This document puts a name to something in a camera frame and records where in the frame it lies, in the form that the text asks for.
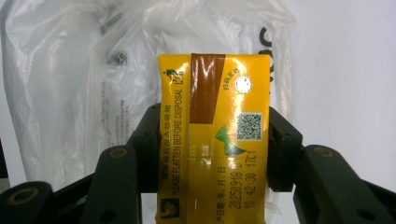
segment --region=white surface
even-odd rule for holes
[[[333,147],[361,178],[396,191],[396,2],[283,2],[297,20],[293,123],[304,144]],[[23,169],[0,82],[0,137],[15,185]],[[273,224],[298,223],[291,194],[279,208]]]

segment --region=qr code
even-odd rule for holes
[[[236,115],[236,140],[262,140],[262,114],[241,113]]]

